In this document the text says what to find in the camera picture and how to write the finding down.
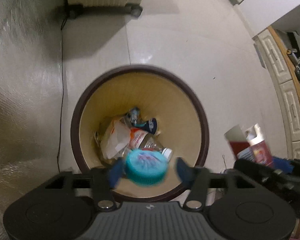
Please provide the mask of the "clear plastic bag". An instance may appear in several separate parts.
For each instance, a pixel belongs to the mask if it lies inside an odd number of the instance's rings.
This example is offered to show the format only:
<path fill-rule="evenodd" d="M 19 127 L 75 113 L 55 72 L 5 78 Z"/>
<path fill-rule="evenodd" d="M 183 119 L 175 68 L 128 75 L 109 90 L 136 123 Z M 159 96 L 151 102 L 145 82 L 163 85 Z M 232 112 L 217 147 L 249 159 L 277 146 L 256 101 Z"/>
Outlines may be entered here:
<path fill-rule="evenodd" d="M 95 139 L 106 163 L 110 164 L 118 158 L 123 158 L 130 151 L 130 127 L 125 123 L 124 116 L 104 118 L 100 122 Z"/>

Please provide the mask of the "teal round lid container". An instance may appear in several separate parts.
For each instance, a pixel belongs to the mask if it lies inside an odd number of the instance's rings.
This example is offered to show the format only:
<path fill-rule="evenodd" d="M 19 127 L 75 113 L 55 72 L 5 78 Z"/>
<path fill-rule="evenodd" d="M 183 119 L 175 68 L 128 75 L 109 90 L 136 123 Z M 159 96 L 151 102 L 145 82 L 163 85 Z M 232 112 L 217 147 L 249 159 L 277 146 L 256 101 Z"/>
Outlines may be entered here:
<path fill-rule="evenodd" d="M 168 160 L 160 152 L 137 149 L 125 159 L 125 175 L 138 185 L 156 185 L 165 179 L 167 171 Z"/>

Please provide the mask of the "red snack box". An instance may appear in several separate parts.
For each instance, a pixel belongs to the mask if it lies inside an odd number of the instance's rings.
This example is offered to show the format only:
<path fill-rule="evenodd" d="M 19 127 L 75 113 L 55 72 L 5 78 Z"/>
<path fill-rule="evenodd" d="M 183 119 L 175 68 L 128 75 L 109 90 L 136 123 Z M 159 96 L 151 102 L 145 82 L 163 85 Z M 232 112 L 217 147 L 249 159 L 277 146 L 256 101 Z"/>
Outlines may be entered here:
<path fill-rule="evenodd" d="M 273 157 L 259 124 L 243 131 L 239 125 L 224 134 L 235 159 L 245 159 L 261 165 L 273 166 Z"/>

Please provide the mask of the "crushed blue soda can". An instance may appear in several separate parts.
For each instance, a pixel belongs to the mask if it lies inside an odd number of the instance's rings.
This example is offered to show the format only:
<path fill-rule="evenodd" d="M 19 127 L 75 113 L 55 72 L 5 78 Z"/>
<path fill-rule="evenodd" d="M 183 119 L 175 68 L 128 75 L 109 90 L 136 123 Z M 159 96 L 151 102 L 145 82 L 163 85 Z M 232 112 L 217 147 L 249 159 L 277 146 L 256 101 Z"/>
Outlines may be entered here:
<path fill-rule="evenodd" d="M 126 122 L 130 127 L 139 128 L 143 131 L 156 135 L 158 130 L 158 122 L 156 118 L 144 121 L 141 118 L 141 111 L 138 107 L 133 107 L 126 113 Z"/>

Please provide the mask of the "tan round trash bin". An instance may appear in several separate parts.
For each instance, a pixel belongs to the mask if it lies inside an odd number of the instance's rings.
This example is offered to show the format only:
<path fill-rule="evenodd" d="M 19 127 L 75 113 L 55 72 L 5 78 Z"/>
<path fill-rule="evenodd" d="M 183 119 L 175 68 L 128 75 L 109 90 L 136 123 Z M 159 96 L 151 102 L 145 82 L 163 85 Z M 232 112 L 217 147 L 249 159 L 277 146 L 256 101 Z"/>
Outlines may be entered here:
<path fill-rule="evenodd" d="M 163 69 L 131 65 L 94 80 L 80 96 L 71 120 L 70 140 L 83 173 L 107 167 L 149 139 L 170 158 L 164 179 L 141 186 L 122 178 L 114 190 L 120 201 L 169 201 L 185 191 L 175 172 L 177 158 L 205 164 L 209 126 L 193 90 Z"/>

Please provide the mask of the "clear plastic bottle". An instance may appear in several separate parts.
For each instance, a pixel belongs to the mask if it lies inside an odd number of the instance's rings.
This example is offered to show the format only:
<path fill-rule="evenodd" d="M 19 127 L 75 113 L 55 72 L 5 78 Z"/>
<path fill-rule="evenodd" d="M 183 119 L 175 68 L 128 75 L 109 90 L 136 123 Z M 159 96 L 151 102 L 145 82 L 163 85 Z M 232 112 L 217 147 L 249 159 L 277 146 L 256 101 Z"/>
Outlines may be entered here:
<path fill-rule="evenodd" d="M 168 161 L 171 160 L 173 155 L 173 150 L 164 147 L 156 136 L 138 128 L 130 129 L 129 148 L 160 152 Z"/>

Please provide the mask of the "white kitchen cabinets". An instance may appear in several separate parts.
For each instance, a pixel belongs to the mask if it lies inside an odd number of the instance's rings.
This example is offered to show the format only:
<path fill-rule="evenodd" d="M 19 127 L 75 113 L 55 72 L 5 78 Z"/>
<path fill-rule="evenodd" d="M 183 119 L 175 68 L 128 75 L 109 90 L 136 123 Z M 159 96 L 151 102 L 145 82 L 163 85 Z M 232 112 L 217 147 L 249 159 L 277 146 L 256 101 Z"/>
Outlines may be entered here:
<path fill-rule="evenodd" d="M 271 26 L 255 36 L 254 40 L 279 100 L 288 157 L 300 159 L 300 83 L 287 54 L 289 49 Z"/>

